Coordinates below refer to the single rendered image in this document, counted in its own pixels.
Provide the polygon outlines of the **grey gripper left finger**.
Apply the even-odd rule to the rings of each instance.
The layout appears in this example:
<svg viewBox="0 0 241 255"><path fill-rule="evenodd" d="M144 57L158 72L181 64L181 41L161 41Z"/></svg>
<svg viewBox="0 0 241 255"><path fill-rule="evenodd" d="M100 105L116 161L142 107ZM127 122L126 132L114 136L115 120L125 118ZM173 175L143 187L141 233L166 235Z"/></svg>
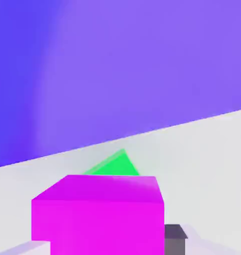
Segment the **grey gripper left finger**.
<svg viewBox="0 0 241 255"><path fill-rule="evenodd" d="M0 255L50 255L50 242L29 241L2 251Z"/></svg>

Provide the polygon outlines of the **large purple box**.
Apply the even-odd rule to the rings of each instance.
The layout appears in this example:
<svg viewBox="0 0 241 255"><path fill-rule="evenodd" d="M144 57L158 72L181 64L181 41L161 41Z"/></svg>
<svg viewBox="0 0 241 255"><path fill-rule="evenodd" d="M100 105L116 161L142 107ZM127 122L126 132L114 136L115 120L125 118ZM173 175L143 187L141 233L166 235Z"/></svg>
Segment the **large purple box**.
<svg viewBox="0 0 241 255"><path fill-rule="evenodd" d="M241 110L241 0L0 0L0 167Z"/></svg>

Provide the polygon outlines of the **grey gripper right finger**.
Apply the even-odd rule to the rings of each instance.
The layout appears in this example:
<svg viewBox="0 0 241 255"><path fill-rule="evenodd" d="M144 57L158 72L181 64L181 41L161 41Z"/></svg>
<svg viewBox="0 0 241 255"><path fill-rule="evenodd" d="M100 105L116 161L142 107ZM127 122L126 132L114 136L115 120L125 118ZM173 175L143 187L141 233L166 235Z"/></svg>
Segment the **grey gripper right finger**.
<svg viewBox="0 0 241 255"><path fill-rule="evenodd" d="M203 240L190 225L165 225L164 255L232 255L232 250Z"/></svg>

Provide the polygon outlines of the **small green cube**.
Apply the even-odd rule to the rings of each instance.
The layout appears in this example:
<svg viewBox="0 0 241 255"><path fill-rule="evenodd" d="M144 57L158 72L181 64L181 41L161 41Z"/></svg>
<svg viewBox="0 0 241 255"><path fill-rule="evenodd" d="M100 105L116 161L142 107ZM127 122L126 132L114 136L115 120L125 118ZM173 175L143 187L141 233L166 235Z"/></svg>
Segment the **small green cube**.
<svg viewBox="0 0 241 255"><path fill-rule="evenodd" d="M131 162L125 149L121 149L109 156L96 166L83 173L84 175L116 175L137 176L140 175Z"/></svg>

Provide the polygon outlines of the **small magenta cube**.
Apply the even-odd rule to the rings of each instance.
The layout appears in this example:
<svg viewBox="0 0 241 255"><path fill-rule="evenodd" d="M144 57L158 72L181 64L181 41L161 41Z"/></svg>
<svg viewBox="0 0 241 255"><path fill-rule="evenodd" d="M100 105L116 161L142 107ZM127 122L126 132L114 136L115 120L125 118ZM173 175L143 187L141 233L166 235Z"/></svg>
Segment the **small magenta cube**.
<svg viewBox="0 0 241 255"><path fill-rule="evenodd" d="M164 255L154 176L68 175L31 202L31 238L50 255Z"/></svg>

